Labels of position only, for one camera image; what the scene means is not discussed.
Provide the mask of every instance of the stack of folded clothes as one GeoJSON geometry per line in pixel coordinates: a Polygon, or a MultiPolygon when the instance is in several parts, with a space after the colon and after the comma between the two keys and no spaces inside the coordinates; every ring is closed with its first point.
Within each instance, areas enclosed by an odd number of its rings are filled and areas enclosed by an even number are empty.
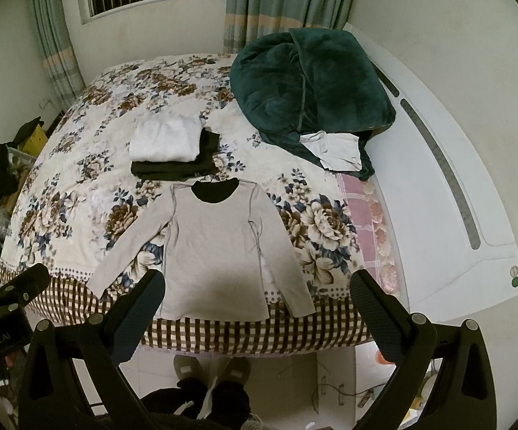
{"type": "Polygon", "coordinates": [[[132,174],[149,181],[185,181],[218,172],[220,135],[199,117],[158,113],[141,123],[129,144],[132,174]]]}

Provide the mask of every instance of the metal screw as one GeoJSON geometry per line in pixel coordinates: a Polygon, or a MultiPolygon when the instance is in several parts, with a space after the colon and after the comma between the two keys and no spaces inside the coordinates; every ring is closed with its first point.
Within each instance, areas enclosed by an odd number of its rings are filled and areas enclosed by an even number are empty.
{"type": "Polygon", "coordinates": [[[93,325],[99,325],[104,320],[104,316],[102,314],[92,314],[88,317],[88,321],[93,325]]]}
{"type": "Polygon", "coordinates": [[[424,325],[426,323],[426,317],[423,314],[412,314],[410,318],[417,325],[424,325]]]}
{"type": "Polygon", "coordinates": [[[476,331],[478,329],[478,324],[474,320],[468,319],[466,320],[466,328],[468,330],[476,331]]]}
{"type": "Polygon", "coordinates": [[[38,331],[44,331],[50,326],[50,322],[48,320],[40,320],[36,325],[36,329],[38,331]]]}

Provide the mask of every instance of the white headboard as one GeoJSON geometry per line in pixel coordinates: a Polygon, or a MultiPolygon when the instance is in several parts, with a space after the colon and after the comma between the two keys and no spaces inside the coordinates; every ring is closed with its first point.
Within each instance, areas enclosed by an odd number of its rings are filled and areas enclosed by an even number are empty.
{"type": "Polygon", "coordinates": [[[470,315],[518,295],[518,248],[474,147],[434,94],[348,24],[397,117],[367,144],[402,261],[411,312],[470,315]]]}

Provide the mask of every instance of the floral bedspread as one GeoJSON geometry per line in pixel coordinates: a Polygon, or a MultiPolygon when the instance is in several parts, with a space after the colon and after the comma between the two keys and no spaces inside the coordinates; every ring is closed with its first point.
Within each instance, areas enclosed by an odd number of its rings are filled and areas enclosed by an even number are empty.
{"type": "Polygon", "coordinates": [[[233,56],[160,57],[105,71],[66,113],[20,193],[0,263],[10,279],[42,263],[51,286],[32,307],[57,323],[105,312],[150,268],[161,269],[163,235],[147,242],[104,298],[85,288],[118,238],[169,183],[130,173],[129,138],[144,117],[167,110],[197,114],[221,135],[217,175],[258,182],[277,207],[317,312],[289,316],[267,272],[270,318],[254,323],[167,320],[145,335],[151,346],[186,353],[301,353],[354,344],[369,333],[349,299],[350,274],[364,267],[349,207],[335,175],[261,142],[233,100],[233,56]]]}

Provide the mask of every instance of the teal blanket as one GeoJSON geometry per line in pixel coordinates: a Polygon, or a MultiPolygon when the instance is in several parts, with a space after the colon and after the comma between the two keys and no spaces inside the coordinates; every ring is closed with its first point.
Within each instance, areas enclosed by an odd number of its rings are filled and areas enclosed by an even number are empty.
{"type": "Polygon", "coordinates": [[[318,166],[299,142],[320,130],[360,137],[363,169],[374,174],[364,146],[373,129],[390,126],[395,110],[354,36],[346,31],[300,28],[246,45],[233,62],[231,90],[264,142],[318,166]]]}

